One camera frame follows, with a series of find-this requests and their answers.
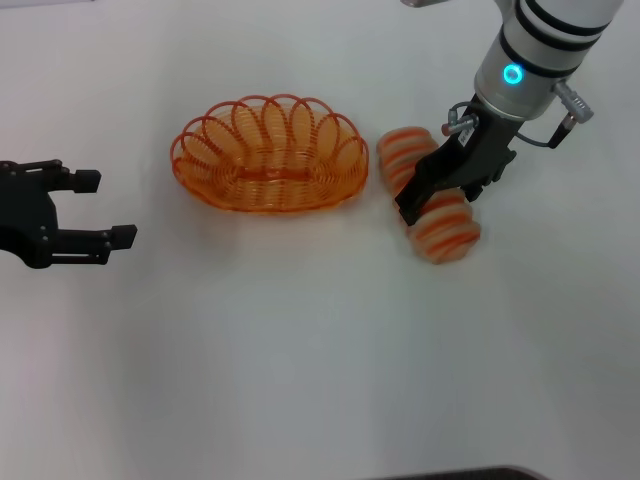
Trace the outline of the orange cream striped bread roll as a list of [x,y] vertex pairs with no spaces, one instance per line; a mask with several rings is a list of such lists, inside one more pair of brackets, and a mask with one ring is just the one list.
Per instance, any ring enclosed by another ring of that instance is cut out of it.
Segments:
[[[415,173],[420,159],[438,148],[422,127],[402,127],[380,137],[376,145],[382,180],[397,196]],[[481,227],[459,188],[434,193],[423,206],[416,223],[406,228],[414,251],[432,264],[464,258],[481,236]]]

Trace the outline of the orange plastic wire basket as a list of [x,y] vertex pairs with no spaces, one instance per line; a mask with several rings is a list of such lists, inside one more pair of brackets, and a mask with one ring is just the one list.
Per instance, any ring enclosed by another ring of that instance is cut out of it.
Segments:
[[356,197],[369,147],[323,101],[292,94],[218,103],[188,122],[169,150],[175,179],[224,211],[293,215]]

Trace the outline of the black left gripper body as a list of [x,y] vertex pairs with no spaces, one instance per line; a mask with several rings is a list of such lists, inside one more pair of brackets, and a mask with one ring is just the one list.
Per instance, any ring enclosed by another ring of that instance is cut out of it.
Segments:
[[55,160],[0,161],[0,251],[32,269],[52,265],[56,211],[47,182],[55,172]]

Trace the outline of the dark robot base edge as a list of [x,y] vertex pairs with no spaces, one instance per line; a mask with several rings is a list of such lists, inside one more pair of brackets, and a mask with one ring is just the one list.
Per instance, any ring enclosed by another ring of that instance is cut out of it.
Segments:
[[392,476],[381,480],[552,480],[533,470],[514,466],[497,465],[479,468],[428,472]]

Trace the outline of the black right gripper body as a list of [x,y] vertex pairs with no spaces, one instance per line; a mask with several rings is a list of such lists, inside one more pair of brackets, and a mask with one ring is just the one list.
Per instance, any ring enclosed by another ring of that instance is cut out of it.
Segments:
[[477,94],[470,101],[450,108],[442,133],[443,146],[460,151],[466,162],[460,170],[460,187],[506,166],[516,153],[509,144],[518,133],[518,122],[504,118],[488,107]]

